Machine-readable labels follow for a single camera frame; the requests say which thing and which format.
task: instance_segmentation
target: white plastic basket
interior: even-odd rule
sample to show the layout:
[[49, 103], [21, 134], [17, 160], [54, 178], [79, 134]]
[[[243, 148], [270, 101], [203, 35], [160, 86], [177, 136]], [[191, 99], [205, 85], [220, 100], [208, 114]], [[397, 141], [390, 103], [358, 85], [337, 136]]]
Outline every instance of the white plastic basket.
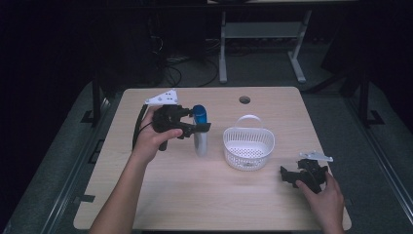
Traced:
[[[256, 119], [261, 128], [240, 128], [244, 119]], [[274, 134], [263, 128], [260, 118], [255, 115], [241, 117], [235, 127], [224, 132], [225, 160], [241, 171], [255, 171], [263, 168], [276, 144]]]

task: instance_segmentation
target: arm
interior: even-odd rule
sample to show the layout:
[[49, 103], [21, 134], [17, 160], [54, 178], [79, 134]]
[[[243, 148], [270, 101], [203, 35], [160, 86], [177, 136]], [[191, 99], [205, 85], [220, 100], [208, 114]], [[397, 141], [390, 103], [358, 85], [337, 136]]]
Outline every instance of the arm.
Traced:
[[182, 135], [182, 130], [155, 133], [150, 125], [155, 109], [149, 108], [142, 121], [141, 128], [149, 125], [141, 129], [136, 146], [90, 233], [131, 233], [146, 167], [155, 158], [162, 142]]
[[316, 215], [324, 234], [343, 234], [344, 197], [334, 177], [326, 172], [325, 189], [315, 194], [307, 185], [297, 180], [296, 184], [304, 193], [314, 215]]

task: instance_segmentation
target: table hole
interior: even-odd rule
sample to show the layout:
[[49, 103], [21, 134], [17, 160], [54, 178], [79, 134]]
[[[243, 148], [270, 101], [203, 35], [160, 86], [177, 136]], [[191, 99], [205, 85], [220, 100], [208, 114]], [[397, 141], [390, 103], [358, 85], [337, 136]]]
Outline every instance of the table hole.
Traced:
[[248, 104], [251, 102], [251, 98], [247, 97], [247, 96], [242, 96], [240, 97], [240, 103], [242, 104]]

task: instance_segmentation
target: hand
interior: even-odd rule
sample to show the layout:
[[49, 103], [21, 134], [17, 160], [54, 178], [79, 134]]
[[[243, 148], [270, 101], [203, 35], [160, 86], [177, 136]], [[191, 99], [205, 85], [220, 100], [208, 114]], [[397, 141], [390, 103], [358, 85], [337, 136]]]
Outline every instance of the hand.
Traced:
[[149, 107], [145, 118], [140, 125], [140, 133], [136, 141], [136, 145], [131, 153], [132, 157], [138, 157], [145, 165], [149, 164], [158, 152], [159, 146], [169, 139], [182, 135], [182, 130], [172, 129], [163, 133], [156, 133], [152, 128], [152, 117], [155, 110], [161, 106]]
[[304, 193], [315, 214], [324, 234], [344, 233], [343, 211], [344, 197], [335, 178], [325, 173], [326, 186], [319, 194], [315, 194], [304, 182], [297, 180], [295, 183]]

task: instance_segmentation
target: table leg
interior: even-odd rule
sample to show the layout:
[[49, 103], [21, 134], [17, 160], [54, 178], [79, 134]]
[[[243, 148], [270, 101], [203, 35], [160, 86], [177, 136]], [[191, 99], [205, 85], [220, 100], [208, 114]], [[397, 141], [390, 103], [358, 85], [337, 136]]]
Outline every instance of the table leg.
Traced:
[[291, 61], [292, 68], [294, 69], [295, 76], [297, 77], [298, 82], [305, 83], [306, 78], [304, 77], [304, 73], [301, 70], [300, 63], [298, 62], [298, 53], [300, 52], [301, 45], [303, 44], [304, 36], [306, 35], [307, 26], [310, 20], [312, 11], [309, 10], [306, 12], [304, 19], [301, 23], [300, 30], [298, 31], [297, 35], [297, 45], [295, 46], [294, 50], [288, 52], [289, 60]]
[[219, 55], [219, 82], [227, 83], [227, 64], [225, 61], [225, 12], [222, 12], [221, 52]]

